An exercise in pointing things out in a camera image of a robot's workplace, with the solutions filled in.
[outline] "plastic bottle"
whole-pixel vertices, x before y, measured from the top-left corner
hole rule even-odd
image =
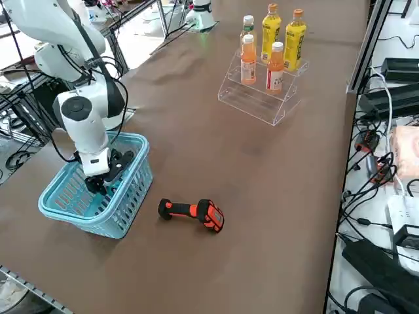
[[[253,15],[246,15],[243,18],[243,30],[240,34],[240,48],[243,45],[243,37],[244,35],[251,34],[253,35],[253,44],[255,48],[257,47],[257,40],[256,40],[256,31],[255,28],[255,18]]]
[[[276,13],[278,5],[271,3],[268,6],[268,15],[263,19],[263,44],[261,59],[264,63],[268,63],[272,44],[278,41],[280,36],[281,18]]]
[[[295,9],[294,19],[286,28],[284,61],[288,71],[294,71],[300,65],[302,41],[307,30],[307,25],[302,20],[303,13],[303,10]]]
[[[256,82],[256,49],[252,34],[243,36],[241,74],[243,84]]]
[[[272,55],[266,74],[266,90],[269,94],[281,93],[283,68],[283,43],[277,41],[272,44]]]

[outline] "orange barcode scanner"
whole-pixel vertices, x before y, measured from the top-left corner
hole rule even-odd
[[[173,216],[186,216],[198,219],[205,227],[220,232],[224,225],[224,214],[211,200],[200,200],[198,205],[172,203],[163,198],[158,205],[158,213],[164,220]]]

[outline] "acrylic display stand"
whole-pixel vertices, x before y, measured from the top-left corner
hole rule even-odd
[[[245,85],[241,82],[240,51],[234,54],[218,100],[275,126],[300,103],[297,83],[308,69],[308,62],[301,60],[295,71],[284,71],[281,93],[273,95],[266,91],[266,64],[261,61],[260,54],[257,55],[256,83]]]

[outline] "plastic basket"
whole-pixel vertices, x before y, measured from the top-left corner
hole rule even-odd
[[[116,132],[109,131],[109,140]],[[90,193],[78,163],[66,164],[41,194],[38,207],[48,218],[70,222],[81,230],[120,239],[126,235],[153,181],[144,136],[121,133],[110,146],[134,152],[134,160],[107,195]]]

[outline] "brown tabletop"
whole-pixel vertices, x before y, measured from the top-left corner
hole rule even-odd
[[[243,15],[260,30],[267,3],[214,1],[221,23],[209,35],[178,38],[127,79],[139,109],[124,131],[148,138],[155,179],[124,239],[39,212],[63,165],[47,145],[0,189],[0,263],[82,314],[321,313],[354,112],[346,79],[367,4],[279,2],[283,26],[305,10],[310,68],[304,101],[272,127],[217,100]],[[225,227],[165,223],[161,198],[211,198]]]

